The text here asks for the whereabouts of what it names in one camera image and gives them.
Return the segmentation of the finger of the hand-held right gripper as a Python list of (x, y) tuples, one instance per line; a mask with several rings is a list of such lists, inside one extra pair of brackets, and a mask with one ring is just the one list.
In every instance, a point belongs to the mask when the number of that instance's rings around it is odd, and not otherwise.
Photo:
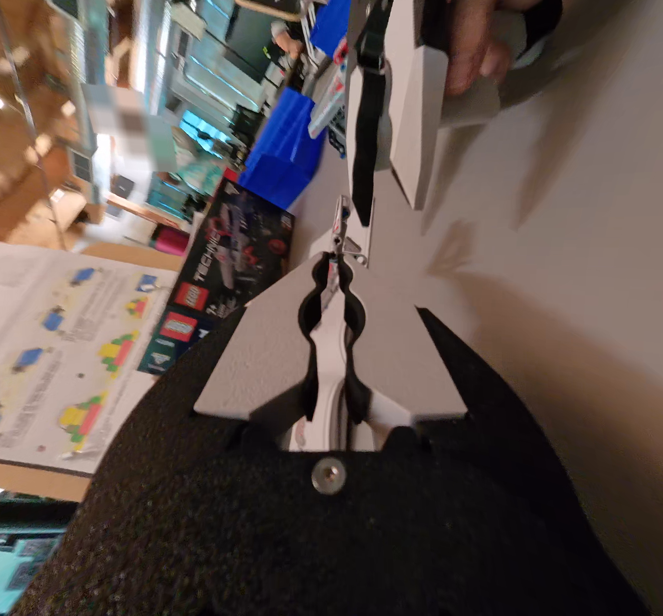
[(389, 159), (415, 211), (434, 164), (448, 69), (447, 0), (393, 0), (385, 54), (393, 72)]
[(382, 138), (388, 119), (393, 72), (385, 54), (385, 33), (362, 31), (354, 52), (355, 67), (347, 87), (347, 165), (353, 210), (362, 227), (373, 214), (378, 157), (389, 153), (391, 138)]

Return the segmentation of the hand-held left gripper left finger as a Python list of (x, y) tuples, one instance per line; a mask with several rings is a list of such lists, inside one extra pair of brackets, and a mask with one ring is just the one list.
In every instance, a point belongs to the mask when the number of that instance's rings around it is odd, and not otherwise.
[(319, 252), (263, 291), (244, 313), (203, 388), (198, 414), (237, 421), (311, 421), (330, 254)]

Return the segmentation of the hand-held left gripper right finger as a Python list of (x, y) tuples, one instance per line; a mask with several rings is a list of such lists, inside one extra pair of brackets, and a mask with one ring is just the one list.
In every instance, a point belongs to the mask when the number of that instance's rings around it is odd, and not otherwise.
[(338, 277), (336, 449), (373, 451), (397, 427), (464, 418), (468, 407), (415, 304), (351, 257)]

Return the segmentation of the white desk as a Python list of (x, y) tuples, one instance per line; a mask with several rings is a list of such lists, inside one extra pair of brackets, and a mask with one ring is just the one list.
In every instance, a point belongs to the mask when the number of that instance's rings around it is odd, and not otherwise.
[(662, 0), (564, 0), (426, 206), (376, 178), (370, 266), (518, 393), (662, 614)]

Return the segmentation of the white red printed packet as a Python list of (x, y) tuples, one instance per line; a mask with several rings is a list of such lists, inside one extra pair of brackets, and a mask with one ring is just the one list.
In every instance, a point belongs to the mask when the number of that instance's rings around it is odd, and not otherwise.
[(321, 96), (314, 101), (314, 107), (311, 110), (308, 125), (308, 134), (311, 139), (317, 139), (337, 112), (344, 107), (347, 52), (347, 38), (343, 37), (332, 57), (324, 57), (313, 76), (314, 92), (320, 83), (323, 85), (321, 86)]

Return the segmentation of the black toy set box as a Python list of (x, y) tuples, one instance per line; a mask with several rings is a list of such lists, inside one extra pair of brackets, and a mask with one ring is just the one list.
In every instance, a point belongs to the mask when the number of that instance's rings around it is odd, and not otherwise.
[(137, 367), (159, 377), (286, 272), (295, 217), (223, 178)]

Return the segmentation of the pink cylinder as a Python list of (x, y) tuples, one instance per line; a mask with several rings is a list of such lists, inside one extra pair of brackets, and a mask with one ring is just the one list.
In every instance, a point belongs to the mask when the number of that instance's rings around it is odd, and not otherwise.
[(186, 256), (190, 233), (177, 226), (158, 223), (150, 236), (148, 245), (153, 249), (171, 256)]

